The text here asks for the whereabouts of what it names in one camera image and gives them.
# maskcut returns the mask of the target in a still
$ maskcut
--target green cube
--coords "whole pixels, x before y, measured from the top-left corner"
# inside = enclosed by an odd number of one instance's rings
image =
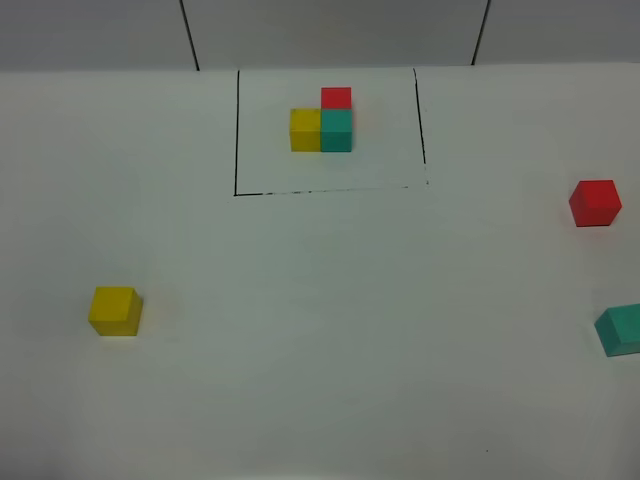
[[[322,151],[350,152],[353,148],[353,112],[322,110]]]
[[[640,304],[607,308],[596,331],[607,357],[640,353]]]

